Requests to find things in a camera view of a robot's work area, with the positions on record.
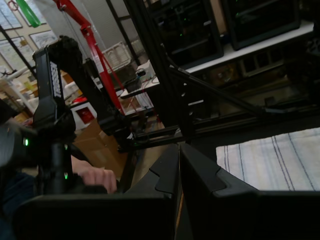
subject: black metal frame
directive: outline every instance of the black metal frame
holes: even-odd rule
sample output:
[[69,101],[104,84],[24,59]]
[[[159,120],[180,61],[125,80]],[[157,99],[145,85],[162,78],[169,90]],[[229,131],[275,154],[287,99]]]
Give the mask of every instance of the black metal frame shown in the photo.
[[[158,32],[151,20],[150,13],[145,7],[145,3],[142,0],[124,0],[124,2],[132,17],[144,49],[146,50],[157,74],[160,86],[166,94],[166,98],[171,103],[170,105],[173,108],[173,110],[171,110],[176,115],[178,125],[150,133],[138,134],[136,136],[137,141],[141,141],[143,143],[137,144],[129,149],[121,149],[121,151],[127,152],[131,150],[151,148],[210,136],[214,133],[227,133],[240,129],[250,130],[250,128],[254,126],[270,125],[279,122],[291,121],[293,119],[320,115],[319,108],[314,105],[303,105],[299,109],[301,111],[285,113],[285,111],[281,112],[276,109],[274,113],[269,113],[267,109],[253,106],[190,75],[184,70],[178,68],[172,61],[170,61],[170,59],[168,59],[162,47],[162,43],[158,38]],[[175,81],[194,85],[197,88],[200,88],[215,97],[221,98],[247,112],[193,122],[189,117],[189,112],[186,104],[184,103],[183,96],[180,95],[179,91],[176,89]],[[292,107],[292,103],[284,103],[277,107],[283,110],[286,106],[287,108],[290,108]],[[178,129],[181,130],[182,135],[175,135],[175,132]]]
[[10,45],[13,47],[14,51],[16,52],[16,54],[18,54],[18,56],[21,58],[21,60],[23,61],[23,63],[27,66],[27,68],[30,70],[30,72],[32,73],[32,75],[37,78],[37,75],[34,71],[34,68],[29,64],[29,62],[26,60],[26,58],[22,55],[22,53],[20,52],[20,50],[17,48],[17,46],[15,45],[15,43],[11,40],[11,38],[9,37],[9,35],[7,34],[6,30],[4,30],[4,28],[1,26],[0,24],[0,32],[4,35],[5,39],[10,43]]
[[115,20],[115,22],[116,22],[116,24],[117,24],[117,26],[118,26],[118,28],[119,28],[124,40],[125,40],[128,48],[129,48],[129,50],[130,50],[130,53],[132,54],[132,57],[133,57],[135,63],[138,66],[140,66],[141,65],[140,60],[139,60],[134,48],[132,47],[131,41],[130,41],[127,33],[126,33],[126,30],[124,29],[124,26],[121,23],[121,21],[131,19],[131,16],[119,17],[117,12],[116,12],[116,10],[115,10],[115,8],[114,8],[114,6],[113,6],[113,4],[112,4],[112,2],[111,2],[111,0],[105,0],[105,1],[106,1],[106,3],[108,4],[108,6],[110,8],[110,11],[111,11],[111,13],[112,13],[112,15],[114,17],[114,20]]

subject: white wire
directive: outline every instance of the white wire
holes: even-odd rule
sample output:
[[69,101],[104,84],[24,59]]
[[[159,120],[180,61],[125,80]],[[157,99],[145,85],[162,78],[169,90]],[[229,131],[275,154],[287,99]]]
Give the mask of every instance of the white wire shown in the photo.
[[81,41],[80,41],[80,39],[79,39],[79,37],[78,37],[78,35],[77,35],[77,32],[75,31],[74,27],[73,27],[72,24],[71,24],[71,21],[70,21],[70,19],[69,19],[69,16],[66,14],[65,11],[62,12],[62,15],[63,15],[64,19],[66,20],[69,28],[72,30],[74,37],[77,39],[77,42],[78,42],[78,44],[79,44],[79,46],[80,46],[83,54],[85,55],[85,58],[86,58],[86,59],[89,58],[88,55],[87,55],[87,52],[85,51],[84,46],[82,45],[82,43],[81,43]]
[[91,23],[91,25],[92,25],[92,27],[93,27],[93,30],[95,31],[95,33],[97,34],[98,38],[100,39],[100,42],[102,43],[102,45],[103,45],[103,47],[104,47],[104,50],[106,50],[106,49],[107,49],[107,48],[106,48],[106,45],[105,45],[104,41],[102,40],[102,38],[101,38],[101,36],[100,36],[100,33],[99,33],[98,30],[96,29],[96,26],[95,26],[95,24],[94,24],[94,21],[92,20],[90,14],[89,14],[89,12],[88,12],[88,10],[86,9],[86,6],[84,5],[83,2],[81,2],[81,4],[82,4],[82,6],[83,6],[83,9],[84,9],[85,13],[86,13],[86,14],[88,15],[88,17],[89,17],[89,20],[90,20],[90,23]]

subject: black cabinet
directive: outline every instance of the black cabinet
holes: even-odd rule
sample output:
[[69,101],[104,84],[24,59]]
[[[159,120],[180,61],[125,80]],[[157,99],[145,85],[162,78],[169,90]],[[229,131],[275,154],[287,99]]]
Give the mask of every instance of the black cabinet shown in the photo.
[[300,27],[298,0],[221,0],[235,50]]
[[223,56],[209,0],[158,0],[149,9],[169,57],[180,67]]

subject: green led light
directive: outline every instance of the green led light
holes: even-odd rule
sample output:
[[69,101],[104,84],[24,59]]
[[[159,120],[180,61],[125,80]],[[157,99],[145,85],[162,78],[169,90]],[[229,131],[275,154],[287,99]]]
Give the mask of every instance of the green led light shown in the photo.
[[23,144],[27,147],[29,145],[29,139],[28,138],[25,138],[23,140]]

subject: blue sleeve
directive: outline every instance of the blue sleeve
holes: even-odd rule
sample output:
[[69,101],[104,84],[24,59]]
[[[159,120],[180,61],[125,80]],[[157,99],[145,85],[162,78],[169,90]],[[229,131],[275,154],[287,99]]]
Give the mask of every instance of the blue sleeve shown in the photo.
[[2,196],[2,208],[7,219],[0,218],[1,240],[15,239],[10,222],[18,207],[35,196],[34,180],[34,177],[30,175],[17,173],[8,181]]

